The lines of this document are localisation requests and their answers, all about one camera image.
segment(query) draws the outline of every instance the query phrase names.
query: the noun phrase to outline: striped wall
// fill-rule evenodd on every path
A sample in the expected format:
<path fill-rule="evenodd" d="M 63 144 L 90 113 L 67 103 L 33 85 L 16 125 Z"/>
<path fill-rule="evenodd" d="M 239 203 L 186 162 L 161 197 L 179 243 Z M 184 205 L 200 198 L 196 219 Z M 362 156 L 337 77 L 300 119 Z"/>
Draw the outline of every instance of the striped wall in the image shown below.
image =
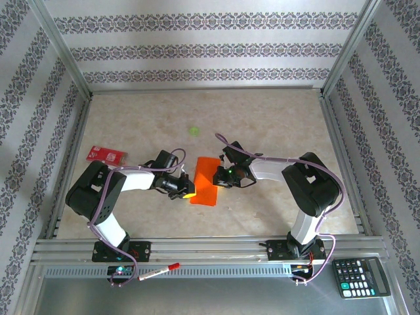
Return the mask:
<path fill-rule="evenodd" d="M 0 12 L 0 314 L 12 314 L 86 102 L 28 4 Z"/>
<path fill-rule="evenodd" d="M 321 87 L 365 0 L 48 0 L 91 90 Z"/>
<path fill-rule="evenodd" d="M 419 25 L 419 0 L 383 1 L 330 98 L 410 314 L 420 314 Z"/>

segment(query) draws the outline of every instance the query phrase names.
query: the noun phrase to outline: yellow light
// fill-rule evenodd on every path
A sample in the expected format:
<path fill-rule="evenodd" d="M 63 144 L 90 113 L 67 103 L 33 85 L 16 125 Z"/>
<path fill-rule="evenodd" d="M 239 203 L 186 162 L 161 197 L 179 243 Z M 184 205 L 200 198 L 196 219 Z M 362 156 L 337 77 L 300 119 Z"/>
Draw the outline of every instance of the yellow light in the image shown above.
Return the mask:
<path fill-rule="evenodd" d="M 188 198 L 192 198 L 196 195 L 196 193 L 192 193 L 192 194 L 186 194 L 184 197 L 182 197 L 183 199 L 188 199 Z"/>

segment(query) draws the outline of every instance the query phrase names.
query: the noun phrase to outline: calculator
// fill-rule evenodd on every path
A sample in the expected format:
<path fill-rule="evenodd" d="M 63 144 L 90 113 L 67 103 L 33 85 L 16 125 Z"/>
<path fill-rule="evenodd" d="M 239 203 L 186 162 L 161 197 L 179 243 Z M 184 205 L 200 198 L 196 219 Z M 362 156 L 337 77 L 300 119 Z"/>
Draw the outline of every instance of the calculator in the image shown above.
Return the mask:
<path fill-rule="evenodd" d="M 377 257 L 335 259 L 333 270 L 343 299 L 388 297 L 391 294 Z"/>

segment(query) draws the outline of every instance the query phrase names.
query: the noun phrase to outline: marker pen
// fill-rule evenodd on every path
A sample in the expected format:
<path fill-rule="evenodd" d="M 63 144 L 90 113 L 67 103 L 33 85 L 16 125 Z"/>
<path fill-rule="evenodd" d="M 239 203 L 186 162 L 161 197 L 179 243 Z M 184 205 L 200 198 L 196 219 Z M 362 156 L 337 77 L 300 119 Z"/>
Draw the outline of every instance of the marker pen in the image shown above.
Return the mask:
<path fill-rule="evenodd" d="M 165 272 L 178 269 L 179 267 L 181 267 L 181 265 L 177 262 L 176 264 L 171 264 L 169 266 L 153 270 L 151 272 L 148 272 L 147 274 L 142 274 L 138 277 L 138 280 L 143 281 L 143 280 L 146 280 L 148 278 L 158 276 L 160 274 L 164 274 Z"/>

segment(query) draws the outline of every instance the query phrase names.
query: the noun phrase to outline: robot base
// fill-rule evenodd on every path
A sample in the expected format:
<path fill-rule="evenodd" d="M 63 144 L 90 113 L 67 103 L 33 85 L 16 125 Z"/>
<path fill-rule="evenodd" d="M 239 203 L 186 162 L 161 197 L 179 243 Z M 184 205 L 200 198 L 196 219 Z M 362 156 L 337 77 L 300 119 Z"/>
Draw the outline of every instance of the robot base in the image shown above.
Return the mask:
<path fill-rule="evenodd" d="M 149 241 L 130 241 L 128 254 L 133 256 L 138 263 L 148 263 L 152 243 Z M 94 244 L 92 261 L 94 263 L 131 263 L 131 259 L 125 255 L 116 253 L 101 241 Z"/>
<path fill-rule="evenodd" d="M 287 240 L 268 240 L 264 246 L 267 250 L 269 261 L 294 261 L 304 257 L 296 257 L 290 252 L 287 246 Z M 314 244 L 308 250 L 314 255 L 314 259 L 326 259 L 326 251 L 322 240 L 315 240 Z"/>

